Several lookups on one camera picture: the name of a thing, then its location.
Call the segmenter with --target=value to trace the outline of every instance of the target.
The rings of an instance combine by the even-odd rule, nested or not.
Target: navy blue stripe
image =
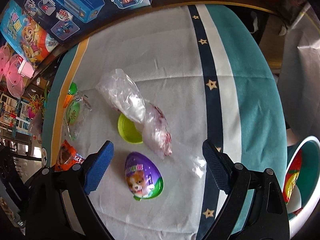
[[[220,103],[220,92],[219,84],[217,79],[217,73],[215,69],[214,59],[212,57],[207,35],[204,30],[204,26],[199,17],[199,13],[195,5],[189,5],[189,12],[192,19],[192,23],[196,33],[196,42],[199,48],[199,55],[202,65],[202,72],[204,78],[205,87],[205,99],[206,99],[206,110],[207,110],[207,134],[208,139],[214,143],[216,147],[221,147],[223,150],[223,133],[222,133],[222,113]],[[210,87],[206,84],[210,81],[216,82],[217,88],[210,90]],[[212,223],[214,222],[215,211],[217,210],[217,203],[219,197],[219,190],[213,179],[213,176],[207,167],[207,173],[205,176],[204,185],[204,197],[202,203],[201,217],[198,228],[196,240],[200,240],[204,237]],[[203,212],[206,210],[214,210],[213,217],[206,218]]]

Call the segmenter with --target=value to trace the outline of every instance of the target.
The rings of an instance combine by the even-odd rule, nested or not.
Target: chocolate egg
[[[150,199],[163,190],[163,179],[151,160],[138,152],[132,152],[125,161],[125,178],[136,200]]]

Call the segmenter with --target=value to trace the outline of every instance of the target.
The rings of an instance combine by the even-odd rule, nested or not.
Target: screw
[[[46,175],[46,174],[48,174],[48,173],[49,173],[49,169],[43,169],[43,170],[42,170],[42,174],[43,174],[43,175]]]
[[[243,165],[241,163],[235,163],[235,168],[237,170],[242,170],[243,169]]]
[[[269,174],[269,175],[272,175],[272,174],[273,174],[273,170],[270,169],[270,168],[267,168],[266,172],[267,172],[267,174]]]
[[[72,166],[72,169],[73,169],[74,171],[77,171],[77,170],[79,170],[80,168],[81,168],[81,165],[80,165],[79,163],[76,163],[75,165]]]

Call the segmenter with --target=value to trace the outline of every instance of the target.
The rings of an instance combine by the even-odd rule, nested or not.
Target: orange stripe
[[[71,82],[78,70],[82,57],[85,51],[87,50],[88,43],[89,43],[89,38],[79,43],[76,54],[72,60],[71,66],[69,68],[69,71],[66,75],[66,78],[60,90],[60,94],[57,102],[57,108],[56,108],[56,115],[55,115],[54,124],[53,124],[52,140],[51,140],[51,166],[53,166],[56,163],[60,145],[61,145],[61,132],[62,132],[62,124],[63,124],[63,115],[65,110],[63,108],[63,103],[68,94]]]

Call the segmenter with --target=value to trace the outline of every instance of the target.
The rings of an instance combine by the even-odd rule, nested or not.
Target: white stripe
[[[222,112],[223,152],[227,153],[234,163],[241,162],[240,113],[236,84],[230,62],[217,27],[214,25],[206,6],[196,5],[196,8],[207,35],[218,77]],[[221,190],[215,213],[216,216],[220,212],[226,198],[227,195]]]

